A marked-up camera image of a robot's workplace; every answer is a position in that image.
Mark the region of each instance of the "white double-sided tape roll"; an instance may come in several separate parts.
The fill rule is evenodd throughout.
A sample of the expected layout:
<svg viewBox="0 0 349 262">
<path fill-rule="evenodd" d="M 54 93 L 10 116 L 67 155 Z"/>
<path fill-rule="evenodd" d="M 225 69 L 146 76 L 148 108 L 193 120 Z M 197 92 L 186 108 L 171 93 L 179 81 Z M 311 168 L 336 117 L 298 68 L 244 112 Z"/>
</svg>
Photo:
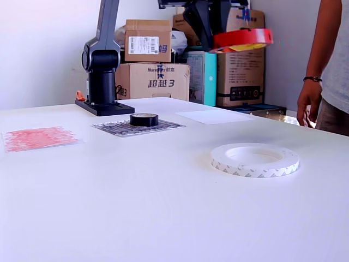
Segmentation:
<svg viewBox="0 0 349 262">
<path fill-rule="evenodd" d="M 298 170 L 299 157 L 293 151 L 267 144 L 231 144 L 211 152 L 212 166 L 237 176 L 269 178 Z"/>
</svg>

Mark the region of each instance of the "robotic arm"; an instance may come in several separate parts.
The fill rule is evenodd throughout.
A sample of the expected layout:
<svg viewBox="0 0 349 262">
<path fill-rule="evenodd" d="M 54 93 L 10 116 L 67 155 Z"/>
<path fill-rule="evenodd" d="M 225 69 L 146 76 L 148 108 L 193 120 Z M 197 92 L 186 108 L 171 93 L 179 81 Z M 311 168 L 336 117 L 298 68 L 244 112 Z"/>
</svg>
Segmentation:
<svg viewBox="0 0 349 262">
<path fill-rule="evenodd" d="M 120 46 L 114 40 L 119 0 L 101 0 L 96 36 L 85 43 L 82 66 L 88 73 L 88 99 L 75 104 L 97 116 L 133 114 L 135 109 L 115 101 L 115 71 Z"/>
<path fill-rule="evenodd" d="M 230 8 L 248 6 L 248 0 L 158 0 L 160 9 L 184 7 L 184 19 L 208 52 L 214 48 L 214 35 L 225 33 Z"/>
</svg>

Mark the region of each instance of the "man's arm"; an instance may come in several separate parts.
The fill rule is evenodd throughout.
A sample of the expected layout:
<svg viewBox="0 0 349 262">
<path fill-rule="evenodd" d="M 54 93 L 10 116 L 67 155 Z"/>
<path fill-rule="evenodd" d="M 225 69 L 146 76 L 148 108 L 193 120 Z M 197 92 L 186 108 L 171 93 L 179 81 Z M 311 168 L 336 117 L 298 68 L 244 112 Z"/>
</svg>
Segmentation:
<svg viewBox="0 0 349 262">
<path fill-rule="evenodd" d="M 309 58 L 307 76 L 321 76 L 334 50 L 342 17 L 341 0 L 321 0 L 316 32 Z M 316 122 L 321 103 L 322 85 L 306 80 L 298 99 L 297 119 L 301 126 Z"/>
<path fill-rule="evenodd" d="M 307 76 L 322 75 L 334 50 L 341 17 L 341 0 L 321 0 Z"/>
</svg>

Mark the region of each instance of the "gray shorts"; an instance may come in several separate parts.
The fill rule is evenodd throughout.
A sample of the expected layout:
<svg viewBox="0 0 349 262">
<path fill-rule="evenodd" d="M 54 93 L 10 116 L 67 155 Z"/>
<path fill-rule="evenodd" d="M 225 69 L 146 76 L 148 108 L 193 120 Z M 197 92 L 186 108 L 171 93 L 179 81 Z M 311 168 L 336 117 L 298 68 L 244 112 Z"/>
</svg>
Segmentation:
<svg viewBox="0 0 349 262">
<path fill-rule="evenodd" d="M 323 100 L 316 129 L 349 136 L 349 114 Z"/>
</svg>

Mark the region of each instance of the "wrist bracelet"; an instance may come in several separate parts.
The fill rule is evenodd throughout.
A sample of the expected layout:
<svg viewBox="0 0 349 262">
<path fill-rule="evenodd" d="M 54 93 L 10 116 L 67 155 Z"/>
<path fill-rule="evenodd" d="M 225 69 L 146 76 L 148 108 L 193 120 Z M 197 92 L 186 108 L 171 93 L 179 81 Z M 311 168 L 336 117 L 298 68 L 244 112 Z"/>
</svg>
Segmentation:
<svg viewBox="0 0 349 262">
<path fill-rule="evenodd" d="M 303 81 L 306 81 L 306 80 L 312 80 L 314 82 L 322 82 L 322 79 L 319 78 L 318 76 L 306 76 Z"/>
</svg>

